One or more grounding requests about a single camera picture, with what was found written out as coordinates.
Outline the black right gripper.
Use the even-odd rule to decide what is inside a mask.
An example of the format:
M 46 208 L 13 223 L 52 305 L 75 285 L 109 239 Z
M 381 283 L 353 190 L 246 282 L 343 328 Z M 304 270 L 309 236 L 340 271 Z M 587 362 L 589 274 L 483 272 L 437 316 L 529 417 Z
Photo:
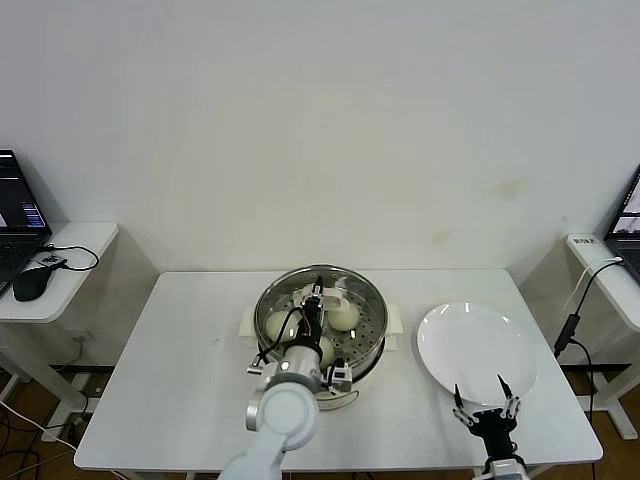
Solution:
M 521 398 L 514 395 L 511 387 L 497 375 L 505 396 L 502 407 L 477 411 L 472 415 L 464 409 L 464 403 L 458 384 L 454 386 L 454 416 L 464 425 L 468 425 L 470 433 L 482 439 L 489 459 L 507 459 L 516 457 L 515 443 L 510 434 L 516 428 L 515 418 L 521 406 Z

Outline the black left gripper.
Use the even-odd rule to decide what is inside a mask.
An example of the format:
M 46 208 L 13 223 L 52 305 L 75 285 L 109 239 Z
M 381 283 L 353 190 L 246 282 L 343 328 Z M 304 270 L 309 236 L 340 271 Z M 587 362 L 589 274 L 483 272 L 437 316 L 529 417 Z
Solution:
M 302 310 L 301 327 L 298 330 L 300 346 L 311 349 L 320 348 L 324 322 L 324 310 L 321 309 L 323 295 L 324 279 L 318 275 L 312 285 L 312 295 L 303 297 L 300 302 Z

